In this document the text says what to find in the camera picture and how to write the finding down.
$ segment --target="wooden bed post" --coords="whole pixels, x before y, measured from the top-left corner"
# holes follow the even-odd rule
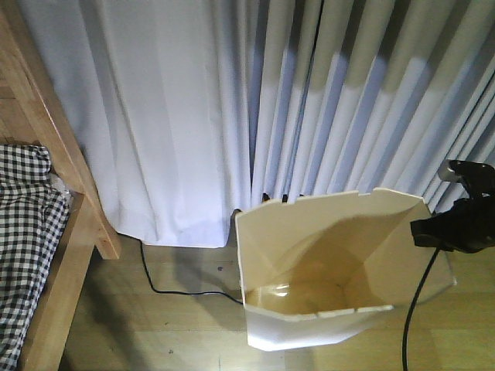
[[[120,240],[104,215],[93,177],[15,0],[0,0],[0,94],[0,114],[2,109],[20,111],[2,115],[0,137],[26,142],[35,138],[49,149],[56,173],[84,194],[93,209],[101,256],[117,259]],[[19,121],[19,113],[25,120]]]

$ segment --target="black and white checkered fabric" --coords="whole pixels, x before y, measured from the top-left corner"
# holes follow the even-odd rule
[[[14,370],[67,222],[44,147],[0,145],[0,369]]]

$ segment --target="white curtain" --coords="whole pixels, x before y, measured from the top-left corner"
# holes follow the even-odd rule
[[[493,0],[22,0],[108,219],[218,247],[263,194],[448,209],[495,163]]]

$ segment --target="curtain fold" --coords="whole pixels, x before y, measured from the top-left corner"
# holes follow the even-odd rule
[[[219,247],[234,209],[378,186],[448,209],[495,162],[492,0],[21,0],[115,228]]]

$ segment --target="gingham blanket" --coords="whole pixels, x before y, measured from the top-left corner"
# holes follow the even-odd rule
[[[65,196],[50,185],[50,155],[0,145],[0,369],[14,370],[67,222]]]

